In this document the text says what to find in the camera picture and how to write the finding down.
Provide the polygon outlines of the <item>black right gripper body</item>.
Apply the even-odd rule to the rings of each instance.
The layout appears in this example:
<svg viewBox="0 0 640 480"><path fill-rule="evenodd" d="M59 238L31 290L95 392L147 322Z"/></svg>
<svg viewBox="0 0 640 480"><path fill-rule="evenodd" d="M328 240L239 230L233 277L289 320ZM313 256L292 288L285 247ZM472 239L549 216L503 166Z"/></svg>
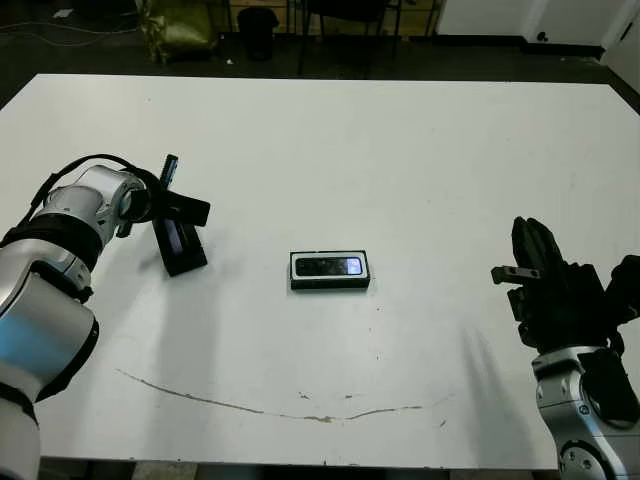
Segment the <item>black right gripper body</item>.
<svg viewBox="0 0 640 480"><path fill-rule="evenodd" d="M562 262L556 270L496 266L491 277L496 285L515 286L507 298L520 340L539 354L579 346L624 353L593 265Z"/></svg>

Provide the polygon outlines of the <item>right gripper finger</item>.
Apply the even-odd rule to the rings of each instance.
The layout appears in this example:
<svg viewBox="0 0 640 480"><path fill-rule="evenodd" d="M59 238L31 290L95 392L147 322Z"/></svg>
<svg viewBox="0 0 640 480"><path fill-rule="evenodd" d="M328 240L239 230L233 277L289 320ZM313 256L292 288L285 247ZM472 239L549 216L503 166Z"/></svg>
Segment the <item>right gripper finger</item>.
<svg viewBox="0 0 640 480"><path fill-rule="evenodd" d="M525 221L523 248L528 268L556 270L562 265L563 257L553 233L534 218Z"/></svg>
<svg viewBox="0 0 640 480"><path fill-rule="evenodd" d="M512 250L516 265L521 268L537 269L537 246L535 229L523 217L516 217L513 222Z"/></svg>

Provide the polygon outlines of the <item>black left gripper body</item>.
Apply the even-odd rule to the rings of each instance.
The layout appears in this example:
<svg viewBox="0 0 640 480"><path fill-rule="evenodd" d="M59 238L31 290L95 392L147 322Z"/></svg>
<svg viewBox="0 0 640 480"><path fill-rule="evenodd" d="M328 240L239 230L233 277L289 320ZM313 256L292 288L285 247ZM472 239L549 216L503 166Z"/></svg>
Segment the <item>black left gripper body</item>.
<svg viewBox="0 0 640 480"><path fill-rule="evenodd" d="M167 205L169 201L167 200L167 195L178 166L178 161L179 159L176 155L168 154L159 177L150 171L142 171L142 181L148 193L147 207L143 216L144 221L154 220L168 209Z"/></svg>

